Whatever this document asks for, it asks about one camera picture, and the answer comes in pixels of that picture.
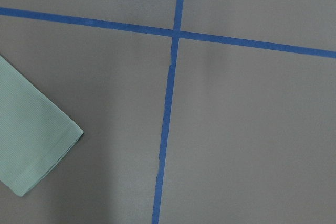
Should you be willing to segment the olive green long-sleeve shirt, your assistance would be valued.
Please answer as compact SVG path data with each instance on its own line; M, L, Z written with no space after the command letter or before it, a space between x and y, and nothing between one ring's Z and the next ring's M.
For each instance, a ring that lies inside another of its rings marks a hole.
M1 58L1 182L24 196L61 161L83 130Z

